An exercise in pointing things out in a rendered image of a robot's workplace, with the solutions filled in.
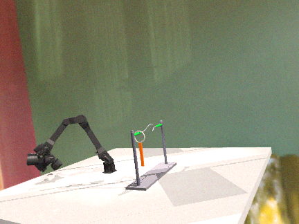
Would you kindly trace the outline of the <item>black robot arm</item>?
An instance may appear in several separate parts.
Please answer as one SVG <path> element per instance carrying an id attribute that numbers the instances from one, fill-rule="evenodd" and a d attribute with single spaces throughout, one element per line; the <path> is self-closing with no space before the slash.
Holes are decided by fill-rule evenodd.
<path id="1" fill-rule="evenodd" d="M 47 166 L 50 163 L 55 162 L 55 156 L 51 156 L 48 154 L 51 149 L 53 148 L 53 145 L 55 144 L 55 141 L 59 138 L 63 130 L 67 127 L 68 124 L 76 124 L 78 123 L 87 133 L 89 138 L 91 139 L 92 143 L 97 149 L 96 155 L 104 161 L 103 167 L 104 167 L 104 174 L 111 174 L 116 170 L 114 159 L 108 154 L 108 152 L 102 147 L 102 145 L 99 143 L 98 139 L 92 132 L 89 123 L 87 121 L 87 118 L 79 114 L 77 117 L 73 118 L 64 118 L 63 122 L 59 127 L 56 129 L 54 134 L 41 146 L 41 151 L 38 153 L 28 153 L 27 157 L 27 165 L 34 165 L 36 168 L 42 172 L 47 170 Z M 47 154 L 45 154 L 47 153 Z M 43 155 L 45 154 L 45 155 Z M 42 156 L 43 155 L 43 156 Z M 40 158 L 42 156 L 42 158 Z"/>

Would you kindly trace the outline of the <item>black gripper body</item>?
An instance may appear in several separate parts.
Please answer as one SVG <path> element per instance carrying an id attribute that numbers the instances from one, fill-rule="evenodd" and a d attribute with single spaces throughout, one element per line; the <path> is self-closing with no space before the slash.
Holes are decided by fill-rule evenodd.
<path id="1" fill-rule="evenodd" d="M 35 152 L 35 153 L 38 153 L 39 151 L 41 151 L 41 146 L 42 146 L 43 144 L 42 143 L 40 143 L 39 145 L 37 145 L 34 149 L 33 149 L 33 151 Z M 51 156 L 54 156 L 51 152 L 49 152 L 48 154 L 50 154 Z M 61 167 L 62 166 L 62 162 L 60 161 L 60 160 L 55 160 L 55 162 L 53 163 L 53 165 L 51 166 L 51 168 L 52 169 L 54 169 L 55 171 L 59 168 L 59 167 Z"/>

